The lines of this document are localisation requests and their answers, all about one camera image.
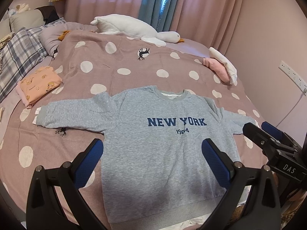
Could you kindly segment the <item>folded pink garment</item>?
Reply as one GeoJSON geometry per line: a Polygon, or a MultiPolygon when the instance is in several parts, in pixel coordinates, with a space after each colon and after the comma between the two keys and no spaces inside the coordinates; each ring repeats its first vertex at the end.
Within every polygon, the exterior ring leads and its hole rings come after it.
{"type": "Polygon", "coordinates": [[[225,66],[213,58],[204,58],[203,65],[213,71],[223,83],[230,83],[230,76],[225,66]]]}

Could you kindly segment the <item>pink polka dot duvet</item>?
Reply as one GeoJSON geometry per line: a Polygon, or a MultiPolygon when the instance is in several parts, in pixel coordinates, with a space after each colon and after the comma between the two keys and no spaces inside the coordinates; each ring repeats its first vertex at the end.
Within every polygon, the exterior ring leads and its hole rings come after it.
{"type": "Polygon", "coordinates": [[[26,210],[34,169],[38,165],[55,168],[72,160],[99,133],[67,130],[60,136],[53,129],[35,126],[35,110],[51,101],[87,99],[103,91],[110,95],[126,89],[155,85],[164,91],[180,92],[214,99],[218,107],[263,122],[242,83],[224,85],[202,65],[202,59],[167,47],[118,35],[101,35],[74,30],[56,42],[55,59],[46,57],[62,78],[62,84],[26,108],[16,91],[1,106],[1,181],[15,204],[26,210]]]}

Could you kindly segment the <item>white power strip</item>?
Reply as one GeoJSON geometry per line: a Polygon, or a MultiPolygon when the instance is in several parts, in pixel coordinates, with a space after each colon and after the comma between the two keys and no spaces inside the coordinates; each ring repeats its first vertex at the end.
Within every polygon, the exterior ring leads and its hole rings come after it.
{"type": "Polygon", "coordinates": [[[304,79],[295,72],[289,65],[287,65],[284,61],[281,61],[279,65],[279,69],[286,74],[296,85],[297,87],[305,94],[307,85],[304,79]]]}

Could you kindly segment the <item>folded orange printed clothes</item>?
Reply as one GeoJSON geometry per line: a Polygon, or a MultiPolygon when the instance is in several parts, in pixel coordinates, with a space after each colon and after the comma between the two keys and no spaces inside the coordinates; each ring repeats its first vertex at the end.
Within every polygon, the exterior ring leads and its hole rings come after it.
{"type": "Polygon", "coordinates": [[[26,108],[31,108],[47,93],[57,88],[61,77],[50,66],[40,67],[17,83],[16,90],[26,108]]]}

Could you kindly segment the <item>lilac pillow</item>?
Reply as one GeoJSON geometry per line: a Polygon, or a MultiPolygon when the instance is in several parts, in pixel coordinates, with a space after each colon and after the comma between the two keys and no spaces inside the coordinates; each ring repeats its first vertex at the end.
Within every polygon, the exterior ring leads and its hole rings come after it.
{"type": "Polygon", "coordinates": [[[50,27],[43,29],[39,35],[39,40],[41,41],[48,55],[52,56],[54,50],[61,43],[58,37],[61,36],[64,31],[73,31],[73,30],[83,30],[83,31],[95,32],[97,30],[97,26],[81,24],[77,22],[61,23],[61,24],[57,24],[55,26],[50,26],[50,27]]]}

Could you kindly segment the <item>small plush toy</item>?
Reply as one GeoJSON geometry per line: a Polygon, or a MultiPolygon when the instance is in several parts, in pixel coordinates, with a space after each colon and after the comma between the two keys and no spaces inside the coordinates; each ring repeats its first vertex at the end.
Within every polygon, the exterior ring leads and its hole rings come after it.
{"type": "Polygon", "coordinates": [[[8,10],[8,17],[11,17],[15,14],[19,14],[21,12],[29,11],[29,10],[31,10],[29,4],[25,4],[25,3],[17,4],[15,8],[8,10]]]}

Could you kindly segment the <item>pink curtain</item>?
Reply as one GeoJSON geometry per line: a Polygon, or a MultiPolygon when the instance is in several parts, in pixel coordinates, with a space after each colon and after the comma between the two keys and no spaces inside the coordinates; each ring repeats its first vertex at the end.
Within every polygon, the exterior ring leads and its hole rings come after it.
{"type": "MultiPolygon", "coordinates": [[[[64,18],[88,24],[96,16],[138,18],[142,0],[67,0],[64,18]]],[[[178,0],[169,31],[225,53],[243,0],[178,0]]]]}

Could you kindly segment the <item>white goose plush toy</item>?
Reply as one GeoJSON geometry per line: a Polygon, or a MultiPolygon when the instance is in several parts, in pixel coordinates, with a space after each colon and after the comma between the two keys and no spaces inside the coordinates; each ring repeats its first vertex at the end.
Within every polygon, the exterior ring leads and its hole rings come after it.
{"type": "Polygon", "coordinates": [[[97,32],[100,34],[125,35],[158,47],[164,47],[166,43],[176,44],[184,41],[177,32],[157,32],[150,24],[127,15],[110,14],[97,16],[90,25],[96,26],[97,32]]]}

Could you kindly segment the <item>teal curtain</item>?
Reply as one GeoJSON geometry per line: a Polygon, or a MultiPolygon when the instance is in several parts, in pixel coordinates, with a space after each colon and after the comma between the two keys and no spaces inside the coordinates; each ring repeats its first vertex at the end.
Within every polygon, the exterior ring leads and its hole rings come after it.
{"type": "Polygon", "coordinates": [[[142,0],[138,19],[151,25],[157,32],[170,30],[178,0],[142,0]]]}

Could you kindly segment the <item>plaid blue grey pillow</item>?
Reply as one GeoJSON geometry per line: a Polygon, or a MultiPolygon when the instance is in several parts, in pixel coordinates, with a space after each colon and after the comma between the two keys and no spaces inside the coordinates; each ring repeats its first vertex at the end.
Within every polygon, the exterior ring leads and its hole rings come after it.
{"type": "Polygon", "coordinates": [[[1,100],[48,55],[39,39],[41,31],[62,23],[64,18],[36,28],[22,27],[1,50],[1,100]]]}

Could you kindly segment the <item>folded white garment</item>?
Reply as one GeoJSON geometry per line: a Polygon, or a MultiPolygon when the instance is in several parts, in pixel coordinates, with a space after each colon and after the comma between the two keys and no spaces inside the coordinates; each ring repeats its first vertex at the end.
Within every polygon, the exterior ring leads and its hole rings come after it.
{"type": "Polygon", "coordinates": [[[237,69],[235,66],[228,60],[223,54],[221,54],[218,50],[214,49],[213,47],[209,48],[209,55],[211,58],[218,60],[222,63],[229,74],[230,77],[230,84],[237,85],[237,69]]]}

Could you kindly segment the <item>grey headboard cushion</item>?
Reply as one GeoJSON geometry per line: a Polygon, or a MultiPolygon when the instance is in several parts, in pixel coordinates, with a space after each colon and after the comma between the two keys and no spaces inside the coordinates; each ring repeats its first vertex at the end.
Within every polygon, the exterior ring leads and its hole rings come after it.
{"type": "Polygon", "coordinates": [[[13,32],[17,32],[21,28],[31,29],[45,24],[44,17],[38,9],[12,15],[9,22],[13,32]]]}

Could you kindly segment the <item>grey New York sweatshirt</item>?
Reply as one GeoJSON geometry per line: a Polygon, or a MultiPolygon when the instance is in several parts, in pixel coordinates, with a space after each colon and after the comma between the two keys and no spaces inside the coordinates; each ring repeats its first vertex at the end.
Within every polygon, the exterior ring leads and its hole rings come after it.
{"type": "Polygon", "coordinates": [[[102,191],[111,225],[163,227],[211,213],[225,189],[205,161],[202,141],[211,139],[238,161],[234,135],[254,123],[218,108],[213,99],[156,86],[55,101],[35,113],[38,126],[105,135],[102,191]]]}

